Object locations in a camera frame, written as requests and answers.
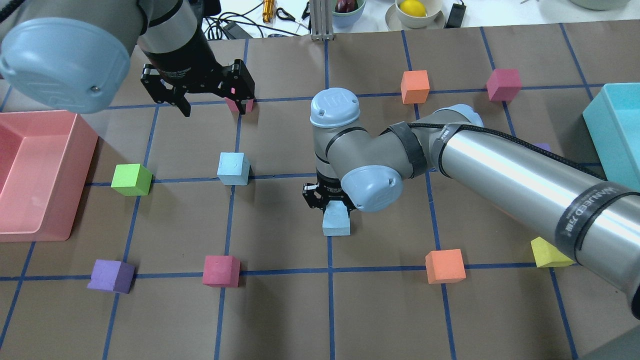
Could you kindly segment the light blue block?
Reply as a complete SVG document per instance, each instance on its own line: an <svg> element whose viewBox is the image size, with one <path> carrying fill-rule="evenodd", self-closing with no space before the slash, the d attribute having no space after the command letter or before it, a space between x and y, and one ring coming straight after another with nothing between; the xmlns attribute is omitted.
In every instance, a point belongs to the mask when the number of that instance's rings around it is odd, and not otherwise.
<svg viewBox="0 0 640 360"><path fill-rule="evenodd" d="M322 232L326 237L351 235L351 222L346 205L339 200L330 200L323 212Z"/></svg>
<svg viewBox="0 0 640 360"><path fill-rule="evenodd" d="M217 177L226 186L249 184L250 162L244 152L221 152Z"/></svg>

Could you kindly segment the black power brick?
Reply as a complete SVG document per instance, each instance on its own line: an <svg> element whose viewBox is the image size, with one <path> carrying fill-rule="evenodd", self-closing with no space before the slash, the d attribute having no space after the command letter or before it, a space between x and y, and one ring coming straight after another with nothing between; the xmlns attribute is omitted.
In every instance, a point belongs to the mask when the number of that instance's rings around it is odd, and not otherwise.
<svg viewBox="0 0 640 360"><path fill-rule="evenodd" d="M228 22L222 28L222 33L229 40L251 39L252 37L236 22Z"/></svg>

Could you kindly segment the green foam block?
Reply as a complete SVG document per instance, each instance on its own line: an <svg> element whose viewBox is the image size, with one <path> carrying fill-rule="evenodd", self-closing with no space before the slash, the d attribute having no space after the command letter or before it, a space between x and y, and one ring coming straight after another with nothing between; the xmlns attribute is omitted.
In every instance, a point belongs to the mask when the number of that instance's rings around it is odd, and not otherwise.
<svg viewBox="0 0 640 360"><path fill-rule="evenodd" d="M123 196L147 196L153 173L142 164L117 164L110 187Z"/></svg>

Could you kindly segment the scissors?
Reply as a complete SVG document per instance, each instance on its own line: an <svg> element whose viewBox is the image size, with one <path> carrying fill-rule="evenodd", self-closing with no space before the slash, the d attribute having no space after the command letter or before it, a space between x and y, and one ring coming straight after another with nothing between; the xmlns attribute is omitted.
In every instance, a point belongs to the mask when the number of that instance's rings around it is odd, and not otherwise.
<svg viewBox="0 0 640 360"><path fill-rule="evenodd" d="M310 19L311 10L310 10L310 2L307 1L304 10L301 13L299 18L296 18L289 12L287 12L283 7L277 7L275 9L275 16L282 21L293 22L301 25L303 27L307 27L306 20Z"/></svg>

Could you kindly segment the orange block desk side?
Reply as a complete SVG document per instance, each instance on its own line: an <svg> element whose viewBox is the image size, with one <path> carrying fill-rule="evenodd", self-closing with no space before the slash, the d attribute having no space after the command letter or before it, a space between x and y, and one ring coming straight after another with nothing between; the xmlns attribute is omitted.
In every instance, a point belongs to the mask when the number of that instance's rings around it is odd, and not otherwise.
<svg viewBox="0 0 640 360"><path fill-rule="evenodd" d="M403 72L400 82L402 104L425 104L430 89L427 70L408 70Z"/></svg>

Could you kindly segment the blue bowl with fruit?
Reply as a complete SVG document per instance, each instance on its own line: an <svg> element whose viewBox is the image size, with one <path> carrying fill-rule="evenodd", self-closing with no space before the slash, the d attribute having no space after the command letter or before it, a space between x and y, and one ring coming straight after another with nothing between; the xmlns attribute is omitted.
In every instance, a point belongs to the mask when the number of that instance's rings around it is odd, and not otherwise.
<svg viewBox="0 0 640 360"><path fill-rule="evenodd" d="M366 0L333 0L331 5L334 27L351 27L364 13Z"/></svg>

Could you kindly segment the pink plastic tray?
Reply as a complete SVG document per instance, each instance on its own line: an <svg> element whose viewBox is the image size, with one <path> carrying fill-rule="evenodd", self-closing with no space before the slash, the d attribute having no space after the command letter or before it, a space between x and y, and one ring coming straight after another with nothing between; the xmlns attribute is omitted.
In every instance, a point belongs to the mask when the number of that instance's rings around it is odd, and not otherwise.
<svg viewBox="0 0 640 360"><path fill-rule="evenodd" d="M98 134L68 111L0 117L0 241L70 237Z"/></svg>

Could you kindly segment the purple block far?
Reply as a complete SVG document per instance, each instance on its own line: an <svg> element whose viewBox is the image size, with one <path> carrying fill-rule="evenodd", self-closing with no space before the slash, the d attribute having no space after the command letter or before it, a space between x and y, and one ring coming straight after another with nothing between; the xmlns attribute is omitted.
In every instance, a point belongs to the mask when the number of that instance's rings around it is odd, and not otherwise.
<svg viewBox="0 0 640 360"><path fill-rule="evenodd" d="M135 266L121 260L97 259L94 262L87 289L108 293L128 294Z"/></svg>

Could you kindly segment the pink block near turquoise tray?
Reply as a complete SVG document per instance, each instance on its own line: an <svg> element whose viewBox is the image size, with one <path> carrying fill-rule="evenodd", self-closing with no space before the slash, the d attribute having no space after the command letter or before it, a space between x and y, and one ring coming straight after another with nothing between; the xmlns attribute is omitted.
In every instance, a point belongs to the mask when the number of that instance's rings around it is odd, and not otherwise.
<svg viewBox="0 0 640 360"><path fill-rule="evenodd" d="M522 89L522 80L516 68L494 69L486 82L490 101L512 101Z"/></svg>

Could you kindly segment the yellow lemon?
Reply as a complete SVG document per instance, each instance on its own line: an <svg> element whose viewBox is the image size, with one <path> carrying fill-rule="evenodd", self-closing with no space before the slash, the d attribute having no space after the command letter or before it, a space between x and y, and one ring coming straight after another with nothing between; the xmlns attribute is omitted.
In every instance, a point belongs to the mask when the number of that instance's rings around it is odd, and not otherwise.
<svg viewBox="0 0 640 360"><path fill-rule="evenodd" d="M398 8L407 16L425 18L428 15L426 6L420 0L403 0Z"/></svg>

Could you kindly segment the yellow foam block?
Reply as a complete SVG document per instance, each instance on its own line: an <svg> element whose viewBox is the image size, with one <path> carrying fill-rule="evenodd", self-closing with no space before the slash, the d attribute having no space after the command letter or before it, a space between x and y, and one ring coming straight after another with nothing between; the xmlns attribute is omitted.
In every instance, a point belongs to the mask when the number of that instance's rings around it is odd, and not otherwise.
<svg viewBox="0 0 640 360"><path fill-rule="evenodd" d="M531 240L530 246L537 268L562 268L576 264L573 259L542 237Z"/></svg>

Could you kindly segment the black power adapter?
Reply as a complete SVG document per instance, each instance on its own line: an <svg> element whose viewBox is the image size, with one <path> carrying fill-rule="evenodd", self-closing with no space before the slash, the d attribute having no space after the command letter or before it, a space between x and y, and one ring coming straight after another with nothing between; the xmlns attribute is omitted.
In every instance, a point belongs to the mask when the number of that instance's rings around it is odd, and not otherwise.
<svg viewBox="0 0 640 360"><path fill-rule="evenodd" d="M466 4L462 0L460 0L459 3L453 3L444 28L461 28L466 14L466 9Z"/></svg>

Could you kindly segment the turquoise plastic tray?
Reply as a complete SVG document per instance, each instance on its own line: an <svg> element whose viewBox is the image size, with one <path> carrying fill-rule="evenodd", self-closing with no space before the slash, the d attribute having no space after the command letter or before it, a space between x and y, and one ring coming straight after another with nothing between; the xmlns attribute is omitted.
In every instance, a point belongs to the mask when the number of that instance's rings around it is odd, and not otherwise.
<svg viewBox="0 0 640 360"><path fill-rule="evenodd" d="M582 114L606 178L638 191L640 84L605 84Z"/></svg>

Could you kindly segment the yellow handled tool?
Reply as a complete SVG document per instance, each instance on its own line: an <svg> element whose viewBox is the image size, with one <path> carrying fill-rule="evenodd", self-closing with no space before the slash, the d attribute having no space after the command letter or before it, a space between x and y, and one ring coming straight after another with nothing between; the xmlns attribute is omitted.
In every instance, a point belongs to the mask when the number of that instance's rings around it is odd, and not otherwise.
<svg viewBox="0 0 640 360"><path fill-rule="evenodd" d="M263 0L262 22L269 24L275 16L275 0Z"/></svg>

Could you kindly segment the aluminium frame post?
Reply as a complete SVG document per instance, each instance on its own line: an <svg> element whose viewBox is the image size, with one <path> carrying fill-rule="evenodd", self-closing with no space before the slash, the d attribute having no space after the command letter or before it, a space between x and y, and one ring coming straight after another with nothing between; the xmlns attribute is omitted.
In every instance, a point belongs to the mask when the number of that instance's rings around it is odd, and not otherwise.
<svg viewBox="0 0 640 360"><path fill-rule="evenodd" d="M331 41L334 39L333 1L309 0L310 38L312 41Z"/></svg>

